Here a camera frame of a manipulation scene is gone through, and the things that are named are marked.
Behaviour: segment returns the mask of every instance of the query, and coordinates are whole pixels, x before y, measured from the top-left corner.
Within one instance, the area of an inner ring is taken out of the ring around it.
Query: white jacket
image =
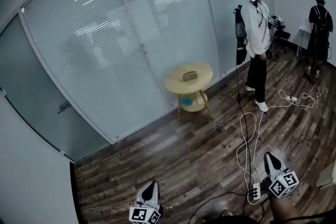
[[[261,1],[256,8],[250,0],[244,0],[243,6],[241,7],[241,14],[247,34],[246,50],[248,54],[252,58],[254,58],[256,54],[262,55],[270,45],[270,34],[267,23],[269,9],[267,5]]]

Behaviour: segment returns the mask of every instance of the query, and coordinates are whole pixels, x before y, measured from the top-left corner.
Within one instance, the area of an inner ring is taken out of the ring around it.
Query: white cable
[[[316,99],[313,98],[313,97],[311,96],[311,91],[312,91],[314,88],[315,88],[315,86],[313,86],[313,88],[311,88],[311,90],[309,91],[308,94],[304,92],[304,93],[301,95],[303,99],[310,98],[311,101],[313,102],[312,106],[295,104],[293,100],[289,101],[289,100],[287,99],[287,95],[286,95],[286,92],[285,92],[284,90],[280,90],[280,91],[279,91],[279,96],[280,96],[280,98],[281,98],[281,99],[285,99],[289,104],[288,104],[288,105],[274,105],[274,106],[270,106],[268,109],[271,109],[271,108],[288,108],[288,107],[290,107],[291,105],[305,106],[306,108],[310,108],[310,109],[312,109],[312,108],[314,107],[315,104],[318,104],[319,97],[321,96],[321,94],[320,94],[319,92],[317,92],[317,97],[316,97]],[[281,92],[284,92],[285,97],[282,97],[282,96],[281,96]],[[244,116],[247,115],[247,114],[252,114],[252,115],[254,116],[254,118],[256,119],[256,122],[255,122],[255,125],[254,125],[254,131],[253,131],[253,134],[252,134],[251,138],[250,138],[248,141],[246,141],[246,139],[245,139],[245,136],[244,136],[244,133],[243,133],[243,125],[242,125],[242,123],[241,123],[241,122],[242,122],[242,121],[241,121],[241,120],[242,120],[242,117],[244,117]],[[257,143],[258,143],[258,139],[259,139],[259,135],[260,135],[260,124],[261,124],[261,120],[263,119],[263,117],[262,117],[263,115],[264,115],[264,112],[261,114],[261,117],[260,117],[260,120],[259,120],[258,136],[257,136],[257,139],[256,139],[256,144],[255,144],[254,152],[253,152],[253,167],[255,168],[255,170],[256,170],[256,172],[257,172],[257,175],[258,175],[258,178],[259,178],[259,181],[260,181],[260,182],[261,182],[261,179],[260,179],[260,176],[259,176],[259,172],[258,172],[258,169],[257,169],[257,167],[256,167],[256,165],[255,165],[255,155],[256,155]],[[247,194],[247,201],[248,201],[248,203],[249,203],[250,205],[256,205],[256,204],[258,204],[259,202],[261,202],[261,200],[263,199],[264,196],[262,196],[262,197],[261,197],[256,203],[254,203],[254,204],[251,203],[251,202],[249,201],[248,197],[249,197],[249,192],[250,192],[250,190],[249,190],[249,186],[248,186],[248,184],[247,184],[247,180],[246,180],[246,173],[248,173],[248,174],[252,177],[253,183],[255,183],[255,179],[254,179],[254,177],[252,176],[252,174],[250,174],[250,173],[247,171],[247,149],[248,149],[248,142],[250,142],[250,141],[253,139],[254,134],[255,134],[255,132],[256,132],[257,118],[256,118],[256,116],[255,116],[252,112],[247,112],[247,113],[244,113],[244,114],[240,117],[239,122],[240,122],[240,131],[241,131],[241,134],[243,135],[243,138],[244,138],[244,141],[245,141],[245,142],[244,142],[243,145],[241,145],[241,146],[237,149],[237,152],[236,152],[237,163],[238,163],[239,167],[240,167],[241,169],[244,170],[244,180],[245,180],[246,188],[247,188],[247,191],[248,191],[248,194]],[[240,165],[239,160],[238,160],[238,151],[239,151],[243,146],[245,146],[245,169]]]

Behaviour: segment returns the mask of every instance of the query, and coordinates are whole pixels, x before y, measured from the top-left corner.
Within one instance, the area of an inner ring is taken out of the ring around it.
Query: white sneaker
[[[249,86],[246,86],[246,91],[248,91],[248,92],[255,92],[256,91],[256,89],[255,88],[251,88],[251,87],[249,87]]]
[[[262,112],[267,112],[268,111],[268,107],[266,106],[265,102],[259,103],[256,100],[256,104]]]

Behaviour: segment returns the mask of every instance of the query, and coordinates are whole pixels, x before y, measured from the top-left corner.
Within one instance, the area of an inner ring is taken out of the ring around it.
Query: human arm
[[[270,198],[271,210],[275,221],[282,221],[290,218],[301,217],[302,215],[294,207],[291,201],[287,197]],[[289,221],[288,224],[303,224],[304,220]]]

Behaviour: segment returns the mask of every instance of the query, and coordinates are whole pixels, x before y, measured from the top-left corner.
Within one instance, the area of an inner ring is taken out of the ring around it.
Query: person
[[[269,9],[263,0],[244,0],[241,8],[247,34],[246,50],[251,57],[246,90],[256,95],[256,104],[262,112],[267,112],[265,103],[266,51],[270,45],[267,19]]]
[[[333,23],[332,23],[332,18],[330,13],[326,10],[324,5],[326,2],[324,0],[316,0],[317,5],[312,7],[310,9],[309,13],[309,22],[313,24],[313,29],[315,25],[317,24],[319,17],[323,16],[325,18],[325,21],[327,23],[327,30],[329,32],[333,32]],[[326,33],[326,42],[328,42],[328,37],[329,37],[329,32]],[[307,48],[307,56],[308,56],[308,65],[306,66],[306,73],[308,75],[311,74],[311,71],[314,70],[315,66],[315,41],[316,41],[316,32],[312,30],[309,43],[308,43],[308,48]],[[316,65],[316,71],[315,71],[315,78],[318,79],[320,77],[320,69],[318,65]]]
[[[283,220],[301,217],[302,215],[294,207],[291,201],[287,197],[276,198],[275,196],[270,197],[270,205],[275,222],[280,222]],[[197,224],[258,224],[258,222],[247,216],[233,216],[228,210],[224,210],[222,215],[218,218],[211,220],[199,219]],[[288,221],[288,224],[303,224],[306,223],[304,220],[294,220]]]

